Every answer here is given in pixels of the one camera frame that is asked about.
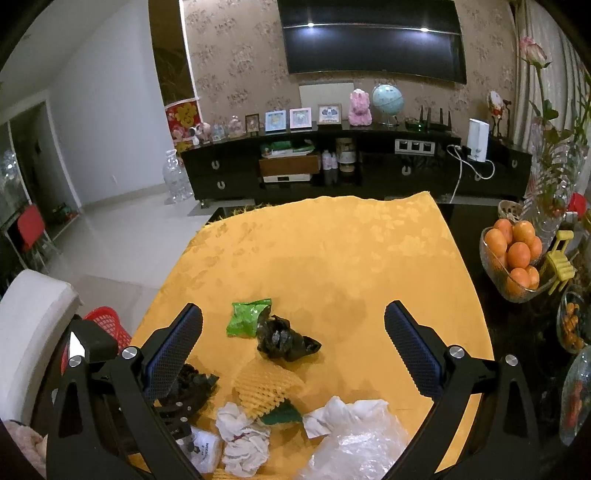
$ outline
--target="green plastic bag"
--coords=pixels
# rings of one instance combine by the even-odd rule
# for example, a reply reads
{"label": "green plastic bag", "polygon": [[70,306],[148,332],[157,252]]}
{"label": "green plastic bag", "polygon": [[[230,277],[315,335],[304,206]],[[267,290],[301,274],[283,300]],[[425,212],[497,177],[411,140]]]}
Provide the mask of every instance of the green plastic bag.
{"label": "green plastic bag", "polygon": [[232,303],[234,315],[226,327],[226,334],[230,337],[247,336],[256,337],[256,326],[259,315],[269,308],[271,310],[271,299],[262,299],[250,303]]}
{"label": "green plastic bag", "polygon": [[300,412],[292,405],[292,403],[286,398],[278,406],[273,408],[269,413],[261,417],[261,422],[265,425],[277,425],[278,423],[291,423],[299,422],[302,423]]}

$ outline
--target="picture frame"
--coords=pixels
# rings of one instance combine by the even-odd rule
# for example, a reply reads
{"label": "picture frame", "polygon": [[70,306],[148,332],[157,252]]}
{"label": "picture frame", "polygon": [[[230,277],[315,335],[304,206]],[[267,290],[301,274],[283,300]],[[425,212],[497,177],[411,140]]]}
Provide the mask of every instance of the picture frame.
{"label": "picture frame", "polygon": [[265,132],[275,132],[287,128],[287,111],[276,110],[265,113]]}
{"label": "picture frame", "polygon": [[244,125],[246,126],[247,134],[258,134],[259,131],[259,114],[253,113],[244,117]]}
{"label": "picture frame", "polygon": [[318,106],[318,125],[340,125],[342,107],[340,103],[327,103]]}
{"label": "picture frame", "polygon": [[290,129],[312,128],[312,108],[290,109]]}

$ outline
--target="red basket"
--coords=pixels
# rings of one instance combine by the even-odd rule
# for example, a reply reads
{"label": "red basket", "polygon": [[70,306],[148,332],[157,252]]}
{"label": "red basket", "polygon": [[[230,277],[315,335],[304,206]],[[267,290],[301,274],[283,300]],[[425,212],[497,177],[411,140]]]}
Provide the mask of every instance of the red basket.
{"label": "red basket", "polygon": [[[95,322],[105,332],[107,332],[115,340],[117,340],[117,345],[119,346],[119,353],[121,353],[121,350],[123,350],[126,346],[129,346],[131,336],[121,326],[117,312],[114,311],[111,307],[99,307],[97,309],[94,309],[92,310],[92,312],[86,315],[84,319]],[[64,348],[64,352],[61,355],[62,375],[64,371],[66,371],[66,366],[68,363],[68,345],[69,344],[67,343],[66,348]]]}

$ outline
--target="television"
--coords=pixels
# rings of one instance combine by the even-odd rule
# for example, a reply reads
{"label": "television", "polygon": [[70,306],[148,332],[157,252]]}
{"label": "television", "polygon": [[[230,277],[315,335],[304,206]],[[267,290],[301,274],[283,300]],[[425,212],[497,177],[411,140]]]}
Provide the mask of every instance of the television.
{"label": "television", "polygon": [[466,83],[452,0],[278,0],[289,73],[366,71]]}

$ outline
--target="doorway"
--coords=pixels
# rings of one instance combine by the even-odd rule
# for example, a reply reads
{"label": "doorway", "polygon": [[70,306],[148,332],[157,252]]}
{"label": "doorway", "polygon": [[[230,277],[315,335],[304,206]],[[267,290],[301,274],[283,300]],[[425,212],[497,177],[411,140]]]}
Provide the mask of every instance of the doorway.
{"label": "doorway", "polygon": [[64,174],[45,102],[10,120],[14,151],[25,188],[51,240],[77,218],[76,202]]}

